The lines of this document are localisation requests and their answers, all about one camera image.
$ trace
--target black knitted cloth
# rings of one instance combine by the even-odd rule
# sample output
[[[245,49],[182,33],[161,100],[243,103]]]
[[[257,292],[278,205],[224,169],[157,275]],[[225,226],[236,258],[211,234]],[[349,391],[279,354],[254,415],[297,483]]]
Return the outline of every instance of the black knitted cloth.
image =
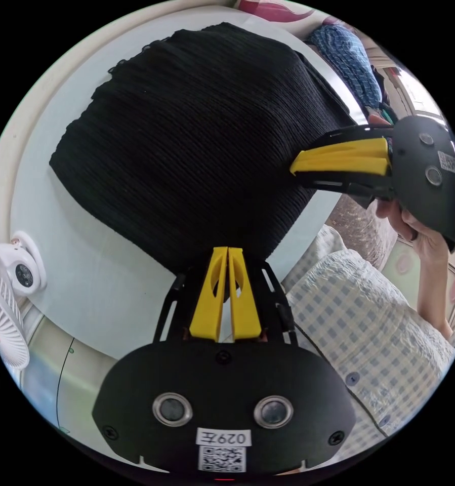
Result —
[[[50,165],[173,273],[215,246],[267,258],[313,195],[291,163],[354,124],[301,54],[227,23],[180,30],[110,72]]]

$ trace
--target qr code sticker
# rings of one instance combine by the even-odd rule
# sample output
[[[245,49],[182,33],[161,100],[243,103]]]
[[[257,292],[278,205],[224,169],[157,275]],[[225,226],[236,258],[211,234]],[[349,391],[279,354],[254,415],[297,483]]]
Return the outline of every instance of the qr code sticker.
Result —
[[[246,472],[246,448],[201,445],[198,468],[210,472]]]
[[[444,171],[453,172],[455,174],[455,157],[438,151],[438,158],[440,159],[440,166]]]

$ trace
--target white table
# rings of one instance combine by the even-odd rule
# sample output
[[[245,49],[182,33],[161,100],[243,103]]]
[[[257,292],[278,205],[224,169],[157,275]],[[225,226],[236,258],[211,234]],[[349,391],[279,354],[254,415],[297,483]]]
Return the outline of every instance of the white table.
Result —
[[[152,341],[163,299],[174,276],[132,243],[84,211],[66,192],[49,160],[67,125],[90,103],[107,71],[153,40],[181,28],[200,30],[230,22],[277,39],[301,52],[327,79],[351,110],[366,123],[355,99],[334,71],[288,32],[258,17],[225,7],[200,7],[157,18],[94,52],[63,84],[34,125],[18,168],[10,231],[26,231],[37,244],[48,285],[31,297],[33,304],[65,332],[98,351],[120,359]],[[334,208],[339,195],[317,192],[295,225],[269,258],[282,280],[299,260]],[[230,334],[229,305],[223,336]]]

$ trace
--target finger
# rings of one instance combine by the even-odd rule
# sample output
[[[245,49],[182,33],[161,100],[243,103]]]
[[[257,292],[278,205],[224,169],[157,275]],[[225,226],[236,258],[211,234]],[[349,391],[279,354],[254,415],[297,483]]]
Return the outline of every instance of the finger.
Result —
[[[371,113],[367,119],[370,125],[391,125],[387,120],[382,118],[382,116]]]
[[[380,199],[378,199],[376,216],[378,218],[384,219],[389,216],[390,212],[391,212],[391,201],[381,201]]]
[[[423,223],[420,223],[409,211],[404,210],[401,213],[402,220],[411,228],[416,230],[418,233],[424,234],[428,237],[433,237],[438,233],[433,231],[432,229],[425,226]]]
[[[398,201],[393,201],[388,216],[389,223],[405,240],[412,241],[416,237],[414,230],[406,224],[401,217],[401,208]]]

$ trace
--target white fan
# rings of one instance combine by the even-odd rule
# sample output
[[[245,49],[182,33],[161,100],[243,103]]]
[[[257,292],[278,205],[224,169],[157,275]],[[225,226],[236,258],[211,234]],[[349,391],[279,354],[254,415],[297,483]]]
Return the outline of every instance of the white fan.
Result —
[[[14,293],[30,295],[47,283],[38,250],[25,233],[0,244],[0,355],[9,367],[22,370],[30,353],[23,337],[23,320]]]

